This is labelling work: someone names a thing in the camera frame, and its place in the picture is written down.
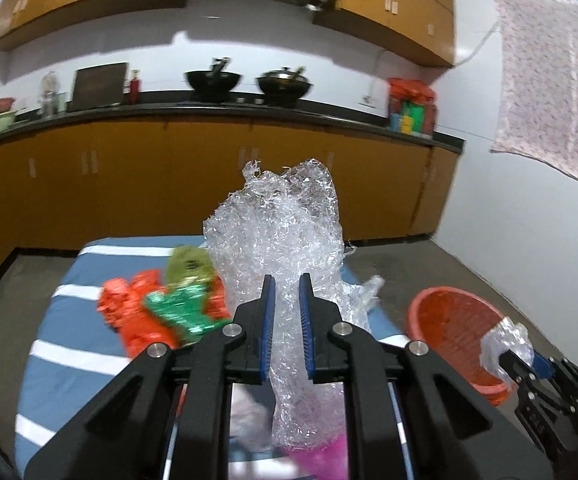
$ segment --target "striped tablecloth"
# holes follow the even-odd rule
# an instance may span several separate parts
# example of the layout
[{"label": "striped tablecloth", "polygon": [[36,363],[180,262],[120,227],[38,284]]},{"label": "striped tablecloth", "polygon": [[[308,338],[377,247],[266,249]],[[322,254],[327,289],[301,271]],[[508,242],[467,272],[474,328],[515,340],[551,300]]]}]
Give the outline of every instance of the striped tablecloth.
[{"label": "striped tablecloth", "polygon": [[[130,280],[146,269],[163,269],[178,245],[200,246],[201,236],[106,238],[85,246],[51,304],[33,343],[22,381],[16,415],[16,465],[20,474],[31,457],[129,362],[118,335],[96,311],[106,280]],[[357,283],[348,269],[342,278]],[[402,345],[400,335],[379,309],[369,316],[376,339]],[[275,399],[268,383],[250,393],[272,409]],[[279,451],[251,454],[232,440],[229,477],[232,480],[305,478]]]}]

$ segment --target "window curtain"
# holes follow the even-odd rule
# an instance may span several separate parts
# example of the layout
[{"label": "window curtain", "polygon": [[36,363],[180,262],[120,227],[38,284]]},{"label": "window curtain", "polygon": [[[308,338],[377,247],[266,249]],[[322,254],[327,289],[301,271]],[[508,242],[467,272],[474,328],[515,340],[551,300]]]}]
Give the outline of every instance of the window curtain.
[{"label": "window curtain", "polygon": [[503,76],[492,151],[528,156],[578,179],[578,2],[495,1]]}]

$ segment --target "tiled wall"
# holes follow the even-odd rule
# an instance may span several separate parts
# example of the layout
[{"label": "tiled wall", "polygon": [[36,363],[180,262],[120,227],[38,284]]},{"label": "tiled wall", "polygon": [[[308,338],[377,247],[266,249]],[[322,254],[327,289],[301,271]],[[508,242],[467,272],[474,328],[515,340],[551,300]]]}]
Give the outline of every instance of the tiled wall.
[{"label": "tiled wall", "polygon": [[309,11],[266,0],[189,0],[185,9],[148,10],[81,23],[0,54],[0,97],[37,107],[40,79],[58,73],[70,92],[74,72],[127,61],[142,88],[188,89],[184,72],[205,70],[228,56],[243,75],[235,89],[258,92],[256,77],[282,66],[306,66],[307,99],[386,116],[386,78],[419,78],[417,65],[385,53],[373,85],[373,107],[361,104],[373,79],[379,47],[313,25]]},{"label": "tiled wall", "polygon": [[[458,60],[497,19],[493,0],[456,0]],[[438,130],[467,141],[435,241],[578,362],[578,182],[535,160],[489,152],[501,56],[495,32],[464,65],[425,69],[438,92]]]}]

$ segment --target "gray floor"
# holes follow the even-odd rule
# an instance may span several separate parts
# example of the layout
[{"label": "gray floor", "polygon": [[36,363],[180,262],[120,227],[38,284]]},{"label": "gray floor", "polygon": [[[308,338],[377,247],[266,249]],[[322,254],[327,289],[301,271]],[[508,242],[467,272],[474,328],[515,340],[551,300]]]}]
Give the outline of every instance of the gray floor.
[{"label": "gray floor", "polygon": [[[14,423],[24,366],[51,295],[69,269],[70,258],[21,256],[0,283],[0,446],[13,457]],[[559,352],[485,282],[431,241],[358,248],[347,264],[361,280],[374,274],[386,283],[380,292],[382,307],[398,326],[405,326],[411,299],[429,286],[452,285],[491,302],[530,330],[536,349],[546,355]],[[511,398],[502,412],[517,423]]]}]

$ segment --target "orange bucket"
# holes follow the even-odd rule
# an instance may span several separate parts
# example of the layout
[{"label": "orange bucket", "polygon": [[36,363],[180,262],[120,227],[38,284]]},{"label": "orange bucket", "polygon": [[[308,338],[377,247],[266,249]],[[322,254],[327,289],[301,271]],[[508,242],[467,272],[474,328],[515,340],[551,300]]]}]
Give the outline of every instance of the orange bucket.
[{"label": "orange bucket", "polygon": [[426,288],[408,308],[406,334],[426,342],[488,401],[498,406],[509,396],[506,385],[480,366],[480,340],[502,320],[491,304],[453,288]]}]

